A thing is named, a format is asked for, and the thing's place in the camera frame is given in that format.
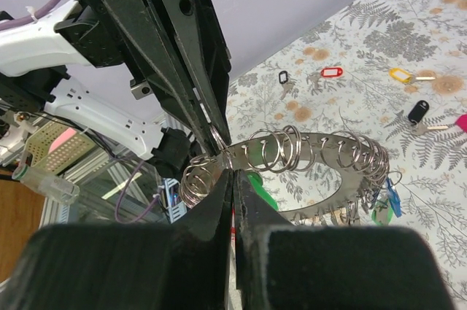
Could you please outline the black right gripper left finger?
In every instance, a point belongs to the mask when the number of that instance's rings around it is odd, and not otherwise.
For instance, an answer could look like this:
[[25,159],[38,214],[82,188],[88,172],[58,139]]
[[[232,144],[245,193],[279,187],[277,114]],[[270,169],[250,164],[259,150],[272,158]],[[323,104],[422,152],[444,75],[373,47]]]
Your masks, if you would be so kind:
[[28,241],[3,309],[226,309],[234,173],[173,224],[56,224]]

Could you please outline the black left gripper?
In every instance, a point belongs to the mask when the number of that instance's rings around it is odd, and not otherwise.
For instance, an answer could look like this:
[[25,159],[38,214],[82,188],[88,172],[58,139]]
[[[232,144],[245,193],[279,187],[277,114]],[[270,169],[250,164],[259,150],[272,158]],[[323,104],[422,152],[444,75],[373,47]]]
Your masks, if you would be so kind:
[[125,64],[136,99],[172,96],[172,114],[209,154],[219,153],[212,126],[231,143],[231,62],[212,0],[78,0],[54,32],[96,68]]

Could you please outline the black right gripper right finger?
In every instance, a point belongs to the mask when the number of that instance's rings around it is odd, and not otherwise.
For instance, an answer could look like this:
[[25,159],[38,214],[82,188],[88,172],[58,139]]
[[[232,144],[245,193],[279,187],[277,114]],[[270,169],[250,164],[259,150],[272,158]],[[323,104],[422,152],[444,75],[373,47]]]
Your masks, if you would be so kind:
[[453,309],[422,237],[401,227],[294,225],[236,171],[237,286],[244,309]]

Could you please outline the green tag key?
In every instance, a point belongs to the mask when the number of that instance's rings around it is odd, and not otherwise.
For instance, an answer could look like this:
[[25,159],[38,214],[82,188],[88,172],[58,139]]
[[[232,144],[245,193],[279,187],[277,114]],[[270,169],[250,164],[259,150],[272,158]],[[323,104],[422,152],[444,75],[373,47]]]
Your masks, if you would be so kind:
[[277,202],[273,199],[273,197],[266,191],[263,187],[263,179],[259,173],[254,171],[248,171],[247,177],[253,186],[255,192],[275,211],[278,211],[279,207]]
[[393,218],[393,210],[388,198],[376,202],[371,214],[372,221],[378,226],[387,226]]

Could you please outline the grey disc with key rings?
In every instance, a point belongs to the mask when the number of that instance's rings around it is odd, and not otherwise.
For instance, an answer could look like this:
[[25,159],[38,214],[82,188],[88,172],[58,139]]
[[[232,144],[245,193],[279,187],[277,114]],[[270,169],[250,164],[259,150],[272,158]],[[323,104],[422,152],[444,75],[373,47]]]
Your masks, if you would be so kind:
[[335,225],[357,225],[360,210],[369,212],[382,195],[387,196],[386,179],[392,180],[394,173],[385,147],[351,131],[310,133],[287,125],[282,129],[260,129],[233,145],[221,141],[213,126],[210,131],[218,155],[195,157],[182,175],[180,197],[189,208],[210,194],[225,169],[279,177],[328,169],[339,178],[335,191],[314,204],[283,210],[282,216],[297,222],[331,220]]

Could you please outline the blue tag key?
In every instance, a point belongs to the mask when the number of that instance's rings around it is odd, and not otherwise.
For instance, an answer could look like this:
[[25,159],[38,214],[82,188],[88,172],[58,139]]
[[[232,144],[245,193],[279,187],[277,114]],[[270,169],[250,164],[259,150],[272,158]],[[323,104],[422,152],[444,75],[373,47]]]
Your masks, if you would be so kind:
[[388,191],[387,197],[389,199],[391,209],[393,210],[393,213],[396,217],[401,217],[401,200],[399,198],[397,190],[395,189],[393,181],[389,177],[386,179],[386,185]]

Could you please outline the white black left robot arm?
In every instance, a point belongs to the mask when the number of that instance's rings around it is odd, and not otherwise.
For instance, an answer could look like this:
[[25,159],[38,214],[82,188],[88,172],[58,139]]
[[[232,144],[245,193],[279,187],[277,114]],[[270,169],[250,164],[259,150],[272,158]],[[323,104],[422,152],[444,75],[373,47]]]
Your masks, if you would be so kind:
[[[14,109],[97,131],[175,179],[200,150],[231,143],[231,62],[212,0],[71,0],[1,19],[1,98]],[[68,73],[72,64],[125,64],[132,89],[154,95],[194,140],[104,101]]]

